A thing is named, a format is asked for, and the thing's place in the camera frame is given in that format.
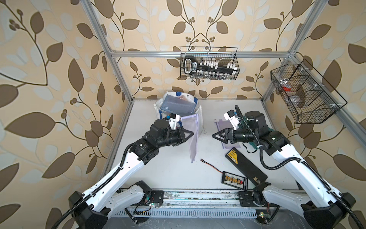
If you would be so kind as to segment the blue-grey mesh pouch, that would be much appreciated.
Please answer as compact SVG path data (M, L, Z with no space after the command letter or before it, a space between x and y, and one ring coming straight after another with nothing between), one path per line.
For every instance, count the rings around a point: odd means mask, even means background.
M166 113L173 113L179 116L189 116L195 113L196 103L187 101L187 97L167 95L163 99L160 110Z

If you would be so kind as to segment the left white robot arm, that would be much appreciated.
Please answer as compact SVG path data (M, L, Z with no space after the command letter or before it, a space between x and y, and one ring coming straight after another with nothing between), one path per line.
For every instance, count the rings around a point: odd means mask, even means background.
M117 193L117 190L157 156L160 148L176 147L194 136L193 131L176 127L175 124L172 119L155 120L149 131L126 147L120 164L83 193L76 191L69 197L70 209L52 228L57 229L64 219L72 216L81 229L101 229L116 212L144 202L151 189L143 181L121 193Z

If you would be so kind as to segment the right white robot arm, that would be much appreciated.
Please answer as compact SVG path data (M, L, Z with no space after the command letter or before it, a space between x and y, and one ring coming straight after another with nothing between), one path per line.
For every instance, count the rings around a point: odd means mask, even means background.
M264 114L258 111L242 114L239 106L235 106L224 118L232 126L213 134L214 139L231 144L253 142L265 169L285 168L306 192L296 195L262 181L257 185L260 200L302 216L313 229L333 229L346 216L350 216L358 228L365 227L352 210L355 198L327 182L281 132L268 127Z

